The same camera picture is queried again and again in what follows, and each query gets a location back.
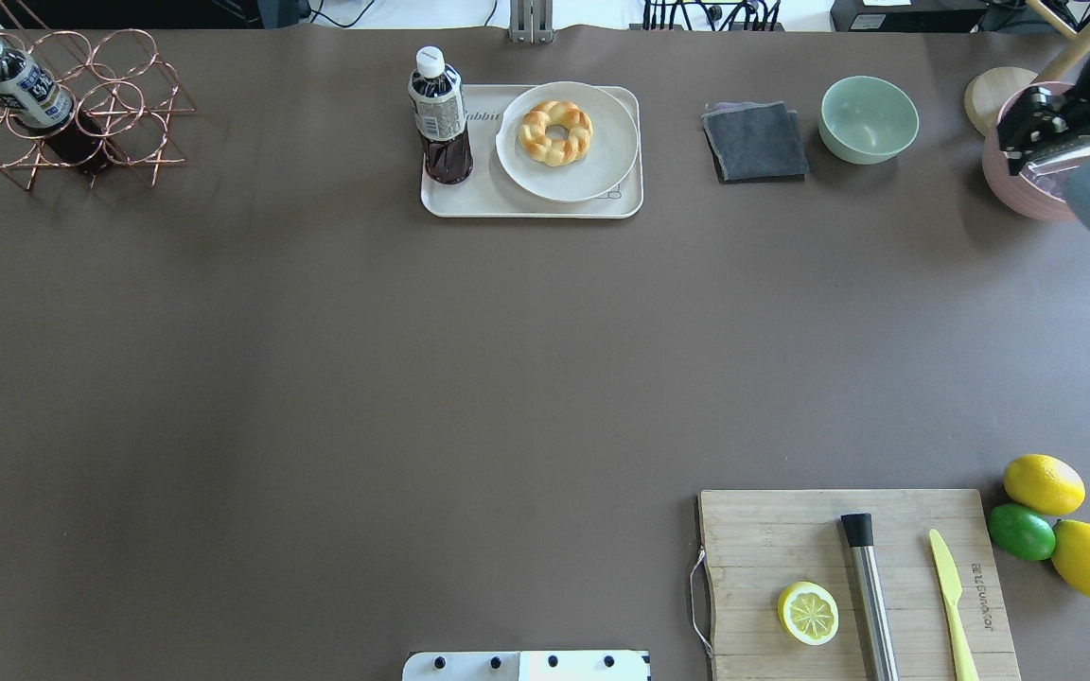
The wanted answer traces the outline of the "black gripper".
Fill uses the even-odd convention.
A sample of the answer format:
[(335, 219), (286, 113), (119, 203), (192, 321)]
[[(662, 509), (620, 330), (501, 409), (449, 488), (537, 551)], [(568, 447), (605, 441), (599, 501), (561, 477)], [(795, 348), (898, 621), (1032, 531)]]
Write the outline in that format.
[(1090, 102), (1073, 90), (1054, 94), (1045, 86), (1029, 86), (1000, 115), (996, 133), (1009, 173), (1016, 177), (1029, 160), (1065, 150), (1090, 135)]

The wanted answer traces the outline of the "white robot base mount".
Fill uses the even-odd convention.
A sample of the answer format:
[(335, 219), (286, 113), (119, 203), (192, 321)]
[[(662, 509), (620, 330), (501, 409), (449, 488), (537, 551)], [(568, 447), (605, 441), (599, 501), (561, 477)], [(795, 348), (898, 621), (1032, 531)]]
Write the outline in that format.
[(650, 680), (645, 650), (419, 652), (408, 656), (402, 680)]

